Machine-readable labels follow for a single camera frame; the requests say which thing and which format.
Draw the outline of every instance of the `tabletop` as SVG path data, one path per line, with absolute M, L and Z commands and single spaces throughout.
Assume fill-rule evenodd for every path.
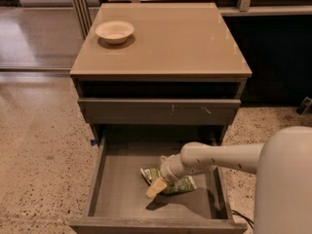
M 96 36 L 110 20 L 134 26 L 126 43 Z M 247 78 L 252 72 L 214 3 L 123 3 L 101 5 L 70 74 Z

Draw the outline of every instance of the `terrazzo floor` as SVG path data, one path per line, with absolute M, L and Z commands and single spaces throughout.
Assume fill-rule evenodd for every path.
M 1 234 L 75 233 L 68 222 L 82 216 L 98 155 L 77 98 L 66 74 L 0 73 Z M 288 126 L 311 127 L 312 115 L 241 108 L 223 144 L 266 141 Z M 223 172 L 231 208 L 253 218 L 256 177 Z

